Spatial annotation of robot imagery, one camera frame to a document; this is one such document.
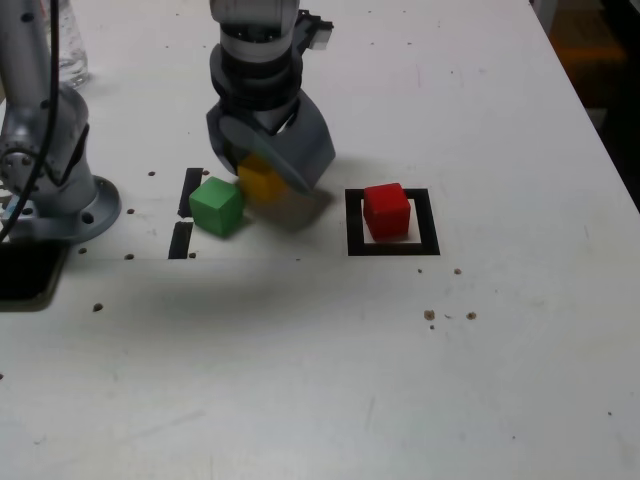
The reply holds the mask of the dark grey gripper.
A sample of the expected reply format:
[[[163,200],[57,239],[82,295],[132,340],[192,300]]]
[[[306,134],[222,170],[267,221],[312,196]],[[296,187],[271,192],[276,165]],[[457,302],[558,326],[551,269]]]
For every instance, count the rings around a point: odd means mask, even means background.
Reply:
[[[247,150],[262,157],[293,190],[308,193],[335,158],[324,117],[306,94],[267,110],[220,99],[206,121],[211,147],[233,175]]]

